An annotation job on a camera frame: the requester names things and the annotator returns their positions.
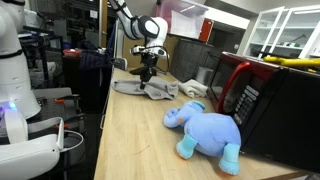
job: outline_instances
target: red microwave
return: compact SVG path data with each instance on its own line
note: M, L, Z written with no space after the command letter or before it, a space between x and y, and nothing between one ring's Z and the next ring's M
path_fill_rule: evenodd
M238 125L243 153L320 172L319 92L318 74L223 52L207 94Z

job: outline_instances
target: white robot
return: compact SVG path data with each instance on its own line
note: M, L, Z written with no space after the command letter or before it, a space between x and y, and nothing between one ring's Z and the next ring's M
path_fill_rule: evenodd
M126 35L133 40L145 39L144 46L132 49L132 54L141 54L142 57L144 67L140 79L141 88L144 88L145 82L152 77L152 67L156 65L157 58L168 57L162 47L167 35L167 22L159 17L133 17L123 0L109 2L117 12ZM31 89L26 57L18 39L18 32L24 25L24 4L24 0L0 0L0 136L6 135L10 141L10 144L0 145L1 179L39 176L56 165L60 152L68 150L63 148L61 118L52 118L37 125L26 122L41 109ZM55 124L60 124L58 134L28 140L28 133Z
M136 46L131 49L131 54L141 54L141 62L144 64L137 71L131 71L132 74L140 74L140 88L143 89L145 83L156 73L152 67L156 66L158 57L163 59L169 57L163 47L168 32L168 24L161 17L132 16L123 0L109 0L109 3L117 13L126 36L132 40L145 40L144 46Z

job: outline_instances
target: glass cabinet door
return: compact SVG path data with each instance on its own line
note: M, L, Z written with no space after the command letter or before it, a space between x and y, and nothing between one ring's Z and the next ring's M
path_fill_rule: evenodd
M268 11L262 11L259 14L257 22L253 28L250 35L248 44L244 50L245 56L256 57L260 59L262 57L262 52L268 52L272 42L279 32L279 29L275 31L279 20L284 11L284 7L279 7L276 9L271 9Z
M291 8L269 52L280 56L304 58L318 36L320 6Z

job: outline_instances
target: wooden countertop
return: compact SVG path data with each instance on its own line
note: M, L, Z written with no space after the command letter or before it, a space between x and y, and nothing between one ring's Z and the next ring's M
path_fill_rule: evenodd
M158 75L169 82L171 75ZM114 79L139 79L115 69ZM220 158L195 151L184 160L175 151L183 138L183 128L169 129L163 116L170 108L192 100L179 92L175 100L152 100L148 96L128 95L110 88L107 112L95 172L96 180L171 179L264 179L297 172L296 169L266 159L240 155L240 174L226 176L218 168ZM214 112L206 98L197 98Z

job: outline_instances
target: blue stuffed elephant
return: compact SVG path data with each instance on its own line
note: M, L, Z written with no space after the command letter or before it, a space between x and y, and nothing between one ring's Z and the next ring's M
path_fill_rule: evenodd
M222 171L237 175L240 170L240 132L230 116L218 113L203 113L205 105L189 101L180 108L168 110L164 125L168 128L184 127L184 138L176 148L180 156L188 159L194 149L208 156L221 157Z

